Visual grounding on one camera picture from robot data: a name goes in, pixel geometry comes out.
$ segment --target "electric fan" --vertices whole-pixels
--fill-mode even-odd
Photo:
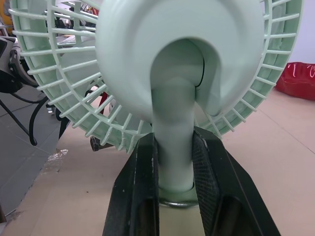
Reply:
[[[159,185],[171,192],[193,186],[194,126],[221,138],[245,122],[276,85],[295,42],[303,3],[63,2],[74,7],[70,11],[58,7],[60,2],[11,2],[14,34],[29,74],[61,117],[101,145],[131,153],[141,137],[154,132]],[[99,15],[81,11],[82,4]],[[57,28],[55,17],[72,20],[73,29]],[[82,26],[80,20],[96,27]],[[63,35],[75,40],[57,42]],[[93,107],[103,93],[107,99]],[[110,104],[111,112],[103,115]]]

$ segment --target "white wall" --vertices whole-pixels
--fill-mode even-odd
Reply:
[[[304,0],[300,32],[289,62],[315,63],[315,0]]]

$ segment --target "fan guard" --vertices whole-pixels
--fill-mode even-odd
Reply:
[[[301,19],[301,0],[260,0],[264,19],[264,44],[256,74],[245,94],[240,94],[231,110],[217,117],[205,114],[196,105],[195,126],[212,131],[218,137],[234,131],[234,127],[256,111],[276,85],[290,57]],[[80,25],[80,20],[97,25],[97,16],[80,10],[82,4],[100,9],[93,0],[63,2],[74,7],[74,12],[56,6],[55,0],[12,0],[12,20],[22,53],[33,75],[61,112],[73,122],[73,127],[86,131],[110,143],[118,150],[130,153],[139,138],[151,132],[149,123],[134,117],[127,108],[117,104],[109,115],[100,113],[114,101],[110,90],[102,81],[95,56],[96,28]],[[60,17],[74,21],[74,29],[55,27],[54,19]],[[58,43],[57,35],[73,35],[74,42]],[[93,86],[98,88],[85,96]],[[91,103],[103,92],[108,98],[99,107]]]

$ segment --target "red fabric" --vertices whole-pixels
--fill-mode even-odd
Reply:
[[[98,16],[98,10],[96,8],[92,7],[92,13],[93,13],[93,15]]]
[[[276,89],[291,96],[315,101],[315,64],[288,63]]]
[[[100,100],[99,106],[102,105],[103,102],[105,102],[105,100],[107,99],[107,97],[108,97],[108,94],[104,92],[104,93],[102,94],[102,98],[101,98],[101,100]]]

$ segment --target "black wire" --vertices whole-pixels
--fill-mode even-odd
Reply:
[[[38,111],[40,110],[40,108],[48,101],[48,97],[44,97],[40,103],[36,106],[35,110],[33,111],[32,115],[31,115],[31,119],[30,119],[30,124],[29,124],[29,131],[30,131],[30,142],[33,146],[37,145],[37,141],[34,138],[34,121],[35,118],[37,116]]]
[[[14,96],[14,97],[16,97],[17,99],[23,101],[23,102],[28,102],[28,103],[32,103],[32,104],[38,104],[38,103],[40,103],[40,101],[42,100],[42,99],[41,99],[41,100],[38,100],[38,101],[30,101],[30,100],[27,100],[27,99],[25,99],[25,98],[20,97],[19,95],[15,94],[15,93],[11,93],[11,95]]]
[[[12,113],[13,112],[15,112],[15,111],[18,111],[18,110],[20,110],[20,109],[23,109],[23,108],[26,108],[26,107],[30,107],[30,106],[32,106],[33,104],[29,104],[29,105],[27,105],[27,106],[24,106],[24,107],[20,107],[20,108],[18,108],[18,109],[15,109],[15,110],[13,110],[13,111],[11,111]]]
[[[20,123],[16,116],[5,106],[5,104],[0,100],[0,106],[5,109],[5,111],[12,117],[12,119],[17,123],[17,125],[28,135],[30,136],[29,131]]]

